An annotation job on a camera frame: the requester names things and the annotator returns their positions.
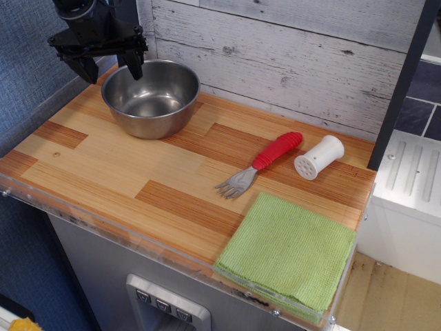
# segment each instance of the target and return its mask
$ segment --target green cloth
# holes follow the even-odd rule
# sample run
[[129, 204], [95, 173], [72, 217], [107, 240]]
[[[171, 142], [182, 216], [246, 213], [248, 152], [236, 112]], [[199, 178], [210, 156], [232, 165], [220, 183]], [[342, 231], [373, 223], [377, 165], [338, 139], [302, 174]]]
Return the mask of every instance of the green cloth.
[[[343, 225], [260, 193], [215, 267], [323, 314], [355, 238], [356, 233]], [[286, 301], [250, 289], [294, 314], [319, 320]]]

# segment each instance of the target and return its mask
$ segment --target wooden countertop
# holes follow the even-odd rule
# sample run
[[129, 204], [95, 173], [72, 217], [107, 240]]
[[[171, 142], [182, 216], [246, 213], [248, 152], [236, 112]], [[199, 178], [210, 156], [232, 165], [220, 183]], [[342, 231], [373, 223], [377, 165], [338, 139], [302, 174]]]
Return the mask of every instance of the wooden countertop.
[[[116, 125], [104, 104], [104, 78], [2, 158], [0, 172], [42, 192], [40, 200], [51, 197], [55, 210], [66, 202], [209, 264], [261, 191], [357, 230], [376, 174], [366, 169], [372, 143], [207, 94], [178, 134], [137, 139]], [[243, 196], [217, 195], [215, 185], [289, 131], [304, 136], [295, 150], [259, 172]], [[294, 169], [294, 158], [326, 134], [343, 142], [345, 156], [307, 181]]]

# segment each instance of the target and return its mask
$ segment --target dark tile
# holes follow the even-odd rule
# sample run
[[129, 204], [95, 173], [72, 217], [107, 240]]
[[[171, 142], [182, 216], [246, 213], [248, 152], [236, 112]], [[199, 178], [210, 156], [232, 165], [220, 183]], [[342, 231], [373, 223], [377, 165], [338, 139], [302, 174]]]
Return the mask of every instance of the dark tile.
[[441, 106], [436, 107], [424, 136], [441, 141]]
[[433, 110], [433, 104], [406, 98], [395, 129], [420, 136]]
[[441, 66], [420, 61], [407, 96], [441, 103]]

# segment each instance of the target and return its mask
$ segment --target stainless steel bowl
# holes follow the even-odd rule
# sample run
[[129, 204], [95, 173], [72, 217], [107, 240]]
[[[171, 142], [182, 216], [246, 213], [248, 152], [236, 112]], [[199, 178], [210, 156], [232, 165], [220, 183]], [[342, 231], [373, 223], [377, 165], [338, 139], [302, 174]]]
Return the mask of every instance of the stainless steel bowl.
[[128, 134], [160, 139], [182, 130], [192, 118], [200, 83], [196, 73], [173, 61], [149, 60], [135, 81], [127, 66], [113, 72], [101, 88], [104, 102]]

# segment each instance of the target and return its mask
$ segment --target yellow object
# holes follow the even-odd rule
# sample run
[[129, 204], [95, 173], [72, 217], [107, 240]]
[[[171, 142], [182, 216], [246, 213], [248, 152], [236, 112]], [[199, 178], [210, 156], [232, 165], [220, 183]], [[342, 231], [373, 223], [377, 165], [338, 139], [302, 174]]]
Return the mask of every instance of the yellow object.
[[43, 331], [38, 324], [32, 322], [29, 317], [12, 321], [8, 331]]

